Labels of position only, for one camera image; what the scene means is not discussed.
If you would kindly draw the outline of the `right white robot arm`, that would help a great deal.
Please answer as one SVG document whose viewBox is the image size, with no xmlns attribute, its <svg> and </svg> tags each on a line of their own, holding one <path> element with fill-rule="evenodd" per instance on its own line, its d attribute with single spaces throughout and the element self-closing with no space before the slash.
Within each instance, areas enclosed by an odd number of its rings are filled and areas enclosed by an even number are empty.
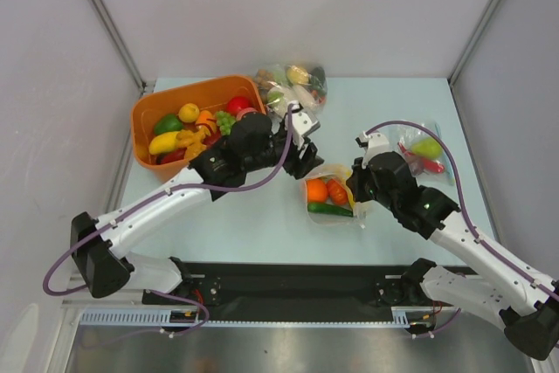
<svg viewBox="0 0 559 373">
<path fill-rule="evenodd" d="M 558 282 L 516 257 L 466 217 L 442 191 L 421 186 L 405 160 L 384 152 L 354 160 L 347 181 L 358 202 L 376 201 L 405 229 L 463 261 L 479 275 L 462 277 L 418 259 L 403 282 L 413 304 L 449 303 L 494 325 L 524 355 L 544 361 L 558 343 Z"/>
</svg>

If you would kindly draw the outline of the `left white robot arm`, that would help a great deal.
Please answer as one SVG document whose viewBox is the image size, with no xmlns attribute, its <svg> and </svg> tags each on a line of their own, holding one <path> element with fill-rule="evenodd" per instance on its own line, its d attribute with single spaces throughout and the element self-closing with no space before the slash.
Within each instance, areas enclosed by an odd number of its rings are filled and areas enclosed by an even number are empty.
<svg viewBox="0 0 559 373">
<path fill-rule="evenodd" d="M 271 119 L 250 113 L 165 184 L 136 202 L 98 218 L 83 212 L 72 221 L 72 259 L 90 294 L 105 298 L 121 289 L 163 293 L 185 302 L 192 282 L 177 258 L 157 259 L 133 249 L 179 213 L 246 191 L 249 173 L 283 169 L 301 179 L 322 164 L 309 136 L 320 123 L 304 109 L 289 111 L 276 132 Z"/>
</svg>

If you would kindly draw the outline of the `fake orange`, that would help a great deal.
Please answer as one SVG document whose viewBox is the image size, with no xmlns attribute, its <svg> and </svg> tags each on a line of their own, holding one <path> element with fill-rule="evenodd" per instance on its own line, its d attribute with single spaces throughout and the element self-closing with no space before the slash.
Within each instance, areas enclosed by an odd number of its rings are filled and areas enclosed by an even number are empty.
<svg viewBox="0 0 559 373">
<path fill-rule="evenodd" d="M 326 203 L 328 200 L 328 187 L 320 178 L 306 180 L 307 202 Z"/>
</svg>

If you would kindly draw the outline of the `zip bag of fruit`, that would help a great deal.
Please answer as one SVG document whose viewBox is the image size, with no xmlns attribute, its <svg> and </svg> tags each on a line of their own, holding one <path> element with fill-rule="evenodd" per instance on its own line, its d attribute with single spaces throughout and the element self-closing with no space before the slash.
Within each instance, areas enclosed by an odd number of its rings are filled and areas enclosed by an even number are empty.
<svg viewBox="0 0 559 373">
<path fill-rule="evenodd" d="M 354 225 L 361 229 L 366 227 L 367 216 L 371 213 L 369 204 L 356 203 L 346 185 L 346 181 L 351 175 L 351 170 L 341 164 L 322 164 L 313 169 L 307 176 L 300 181 L 301 196 L 304 204 L 304 211 L 308 218 L 317 225 L 324 227 L 334 227 L 343 225 Z M 326 203 L 339 205 L 353 211 L 352 218 L 313 214 L 307 211 L 307 191 L 306 180 L 320 178 L 328 187 L 328 200 Z"/>
</svg>

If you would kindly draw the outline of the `green fake cucumber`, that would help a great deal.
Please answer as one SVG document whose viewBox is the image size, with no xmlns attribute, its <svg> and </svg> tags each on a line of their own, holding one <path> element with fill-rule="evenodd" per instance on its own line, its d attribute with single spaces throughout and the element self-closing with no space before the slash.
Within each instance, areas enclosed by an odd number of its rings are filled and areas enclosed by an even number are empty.
<svg viewBox="0 0 559 373">
<path fill-rule="evenodd" d="M 340 216 L 340 217 L 347 217 L 347 218 L 352 218 L 354 216 L 353 211 L 351 209 L 347 209 L 339 205 L 319 203 L 319 202 L 308 203 L 307 211 L 313 214 Z"/>
</svg>

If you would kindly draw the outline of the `red fake apple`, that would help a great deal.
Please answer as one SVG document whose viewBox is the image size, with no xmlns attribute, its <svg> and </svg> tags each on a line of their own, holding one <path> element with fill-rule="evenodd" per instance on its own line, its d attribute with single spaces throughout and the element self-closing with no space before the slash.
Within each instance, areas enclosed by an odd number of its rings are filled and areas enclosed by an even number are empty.
<svg viewBox="0 0 559 373">
<path fill-rule="evenodd" d="M 252 103 L 243 96 L 235 96 L 231 98 L 226 105 L 226 112 L 237 116 L 242 110 L 252 107 Z"/>
</svg>

